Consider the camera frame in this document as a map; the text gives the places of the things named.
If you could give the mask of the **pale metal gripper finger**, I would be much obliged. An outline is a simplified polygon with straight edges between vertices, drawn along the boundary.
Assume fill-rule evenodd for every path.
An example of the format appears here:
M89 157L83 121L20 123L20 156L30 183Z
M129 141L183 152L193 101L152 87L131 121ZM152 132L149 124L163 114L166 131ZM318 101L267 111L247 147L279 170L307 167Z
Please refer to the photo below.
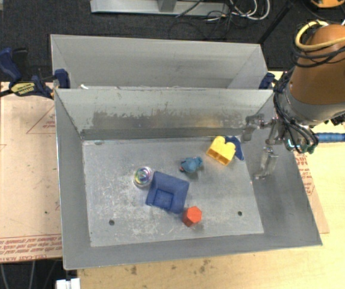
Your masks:
M252 134L257 129L273 128L276 124L276 118L271 117L268 120L265 119L264 114L254 114L247 116L245 119L246 125L243 129L241 139L244 142L251 141Z
M264 179L271 175L278 162L276 154L271 146L265 146L261 154L259 170L254 174L255 179Z

